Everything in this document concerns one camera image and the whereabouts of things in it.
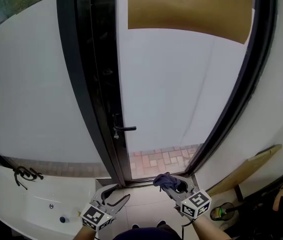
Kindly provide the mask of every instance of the cardboard sheet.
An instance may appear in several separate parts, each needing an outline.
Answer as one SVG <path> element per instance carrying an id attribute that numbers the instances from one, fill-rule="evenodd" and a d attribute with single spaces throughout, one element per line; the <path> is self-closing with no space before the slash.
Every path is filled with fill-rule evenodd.
<path id="1" fill-rule="evenodd" d="M 128 0 L 128 29 L 178 29 L 247 40 L 252 0 Z"/>

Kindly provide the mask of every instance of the black door frame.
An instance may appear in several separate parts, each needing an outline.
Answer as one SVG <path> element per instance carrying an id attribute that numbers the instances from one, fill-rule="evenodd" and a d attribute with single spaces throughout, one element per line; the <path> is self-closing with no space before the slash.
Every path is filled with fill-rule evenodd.
<path id="1" fill-rule="evenodd" d="M 277 0 L 255 0 L 254 9 L 246 56 L 233 91 L 207 140 L 186 170 L 177 175 L 191 175 L 201 168 L 231 131 L 254 93 L 274 37 Z M 125 134 L 114 139 L 113 115 L 122 114 L 116 0 L 57 0 L 57 13 L 74 94 L 110 176 L 122 186 L 152 181 L 153 177 L 132 180 Z"/>

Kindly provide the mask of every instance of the sink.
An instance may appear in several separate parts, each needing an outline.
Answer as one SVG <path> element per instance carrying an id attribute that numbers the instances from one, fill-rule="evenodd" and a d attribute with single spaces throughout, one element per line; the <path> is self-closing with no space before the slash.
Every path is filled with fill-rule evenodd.
<path id="1" fill-rule="evenodd" d="M 17 178 L 28 190 L 17 186 L 12 169 L 0 166 L 0 220 L 33 240 L 72 240 L 82 227 L 79 212 L 102 187 L 94 178 Z M 101 230 L 99 237 L 109 239 L 107 234 Z"/>

